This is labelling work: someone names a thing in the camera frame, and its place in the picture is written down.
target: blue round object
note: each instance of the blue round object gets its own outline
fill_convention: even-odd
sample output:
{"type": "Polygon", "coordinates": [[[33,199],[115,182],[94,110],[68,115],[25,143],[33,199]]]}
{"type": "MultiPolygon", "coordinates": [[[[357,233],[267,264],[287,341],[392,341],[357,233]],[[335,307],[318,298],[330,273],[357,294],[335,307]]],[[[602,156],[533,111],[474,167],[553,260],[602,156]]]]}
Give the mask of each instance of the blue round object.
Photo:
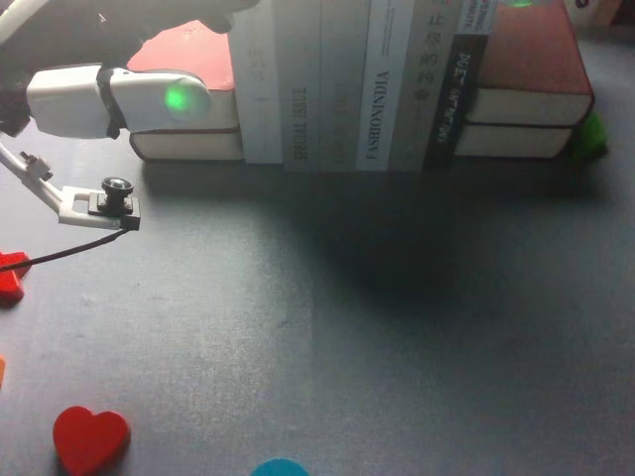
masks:
{"type": "Polygon", "coordinates": [[[272,459],[258,466],[251,476],[309,476],[309,473],[289,459],[272,459]]]}

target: stack of books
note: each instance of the stack of books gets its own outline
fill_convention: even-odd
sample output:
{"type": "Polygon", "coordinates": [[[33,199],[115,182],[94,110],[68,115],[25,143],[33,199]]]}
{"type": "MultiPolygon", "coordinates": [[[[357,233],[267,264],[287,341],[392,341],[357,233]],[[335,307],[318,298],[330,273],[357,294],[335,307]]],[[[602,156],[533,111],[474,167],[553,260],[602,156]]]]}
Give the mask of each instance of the stack of books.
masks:
{"type": "Polygon", "coordinates": [[[150,160],[293,172],[552,158],[593,94],[563,1],[528,3],[260,0],[228,42],[192,22],[147,42],[129,67],[198,75],[209,117],[131,143],[150,160]]]}

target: robotic arm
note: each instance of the robotic arm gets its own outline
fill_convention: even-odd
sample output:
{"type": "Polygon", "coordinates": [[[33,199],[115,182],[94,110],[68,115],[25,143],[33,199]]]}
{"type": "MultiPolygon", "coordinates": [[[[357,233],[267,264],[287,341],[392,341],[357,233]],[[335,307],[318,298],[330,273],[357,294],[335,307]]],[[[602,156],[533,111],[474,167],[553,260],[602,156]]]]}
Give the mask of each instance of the robotic arm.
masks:
{"type": "MultiPolygon", "coordinates": [[[[0,135],[19,135],[33,118],[42,132],[69,138],[117,138],[131,132],[185,128],[204,115],[207,88],[182,71],[133,72],[120,67],[144,41],[199,19],[231,29],[231,14],[258,0],[15,0],[0,15],[0,135]]],[[[103,190],[49,183],[42,158],[13,156],[0,144],[0,163],[51,208],[60,223],[138,230],[132,184],[107,178],[103,190]],[[72,210],[88,201],[88,213],[72,210]]]]}

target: green indicator light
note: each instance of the green indicator light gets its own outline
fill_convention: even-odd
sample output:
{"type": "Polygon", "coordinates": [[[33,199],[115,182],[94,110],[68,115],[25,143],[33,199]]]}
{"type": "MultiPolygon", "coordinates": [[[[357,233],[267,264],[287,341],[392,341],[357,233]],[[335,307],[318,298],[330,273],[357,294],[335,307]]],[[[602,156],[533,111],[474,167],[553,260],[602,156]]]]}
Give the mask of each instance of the green indicator light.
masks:
{"type": "Polygon", "coordinates": [[[174,111],[187,111],[190,109],[190,98],[181,87],[169,87],[166,91],[166,106],[174,111]]]}

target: dark table surface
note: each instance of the dark table surface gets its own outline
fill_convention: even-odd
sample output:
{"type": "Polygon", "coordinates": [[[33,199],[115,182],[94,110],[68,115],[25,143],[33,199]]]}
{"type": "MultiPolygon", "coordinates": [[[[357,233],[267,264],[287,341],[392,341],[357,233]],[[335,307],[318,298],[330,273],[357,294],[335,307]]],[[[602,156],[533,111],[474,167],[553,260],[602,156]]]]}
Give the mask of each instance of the dark table surface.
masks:
{"type": "MultiPolygon", "coordinates": [[[[0,312],[0,474],[58,474],[73,405],[128,418],[112,474],[635,474],[635,34],[581,49],[611,144],[584,173],[313,177],[7,141],[57,185],[133,180],[143,222],[34,268],[0,312]]],[[[2,171],[0,203],[3,252],[104,234],[2,171]]]]}

